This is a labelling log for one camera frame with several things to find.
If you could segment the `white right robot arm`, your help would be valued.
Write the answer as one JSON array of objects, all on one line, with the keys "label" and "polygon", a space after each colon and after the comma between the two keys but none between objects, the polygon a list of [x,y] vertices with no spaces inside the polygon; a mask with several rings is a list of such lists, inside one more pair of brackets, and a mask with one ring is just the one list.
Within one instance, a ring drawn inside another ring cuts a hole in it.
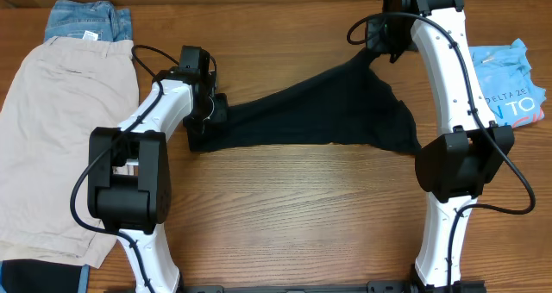
[{"label": "white right robot arm", "polygon": [[380,0],[378,35],[391,62],[416,47],[427,69],[437,111],[437,137],[415,157],[427,194],[423,244],[403,292],[484,292],[483,282],[461,280],[461,251],[469,217],[483,188],[513,146],[511,127],[499,126],[488,107],[470,57],[463,0]]}]

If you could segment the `black t-shirt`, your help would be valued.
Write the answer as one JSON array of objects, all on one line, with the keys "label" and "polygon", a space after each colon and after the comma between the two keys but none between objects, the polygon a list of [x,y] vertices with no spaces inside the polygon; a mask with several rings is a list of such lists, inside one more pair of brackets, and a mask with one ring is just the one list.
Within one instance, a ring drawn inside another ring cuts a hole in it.
[{"label": "black t-shirt", "polygon": [[261,99],[232,106],[220,124],[189,130],[193,152],[259,145],[369,145],[416,154],[414,118],[361,49],[346,63]]}]

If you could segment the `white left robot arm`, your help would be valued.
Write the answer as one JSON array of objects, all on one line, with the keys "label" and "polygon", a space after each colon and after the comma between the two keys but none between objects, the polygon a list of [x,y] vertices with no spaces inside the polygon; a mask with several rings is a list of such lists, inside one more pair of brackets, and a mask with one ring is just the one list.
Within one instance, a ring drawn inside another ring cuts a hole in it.
[{"label": "white left robot arm", "polygon": [[91,133],[88,210],[121,243],[137,292],[184,289],[164,227],[172,198],[167,142],[182,121],[211,120],[223,98],[213,71],[172,68],[155,76],[128,119]]}]

